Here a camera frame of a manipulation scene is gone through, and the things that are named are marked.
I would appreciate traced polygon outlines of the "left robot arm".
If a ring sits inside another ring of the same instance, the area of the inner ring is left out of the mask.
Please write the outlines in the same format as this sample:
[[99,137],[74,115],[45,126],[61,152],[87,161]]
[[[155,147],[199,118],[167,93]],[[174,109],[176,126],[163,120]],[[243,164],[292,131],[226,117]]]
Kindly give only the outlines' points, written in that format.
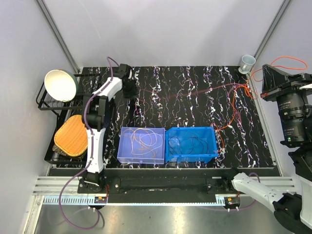
[[88,184],[94,193],[100,193],[105,188],[104,136],[113,115],[113,97],[120,91],[126,99],[134,99],[137,95],[133,69],[127,64],[120,64],[117,71],[112,71],[101,87],[83,97],[82,122],[86,127],[88,145],[86,167],[81,182]]

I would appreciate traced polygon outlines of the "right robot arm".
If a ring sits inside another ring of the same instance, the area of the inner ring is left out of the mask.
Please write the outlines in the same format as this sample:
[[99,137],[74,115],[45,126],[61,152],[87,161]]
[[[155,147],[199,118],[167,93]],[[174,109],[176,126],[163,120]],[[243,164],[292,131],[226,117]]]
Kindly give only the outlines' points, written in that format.
[[249,195],[266,206],[275,219],[294,234],[312,232],[312,106],[307,96],[312,93],[312,76],[291,75],[278,67],[264,64],[261,98],[275,101],[284,140],[282,145],[296,148],[289,156],[299,176],[301,194],[273,190],[232,168],[223,176],[221,187],[226,193],[235,190]]

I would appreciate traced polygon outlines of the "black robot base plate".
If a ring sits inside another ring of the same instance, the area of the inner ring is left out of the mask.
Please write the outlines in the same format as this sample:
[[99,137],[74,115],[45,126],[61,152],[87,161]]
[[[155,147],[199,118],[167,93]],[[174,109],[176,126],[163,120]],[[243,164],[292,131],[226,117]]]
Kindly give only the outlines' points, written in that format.
[[237,191],[223,177],[232,169],[106,169],[100,181],[113,203],[206,203]]

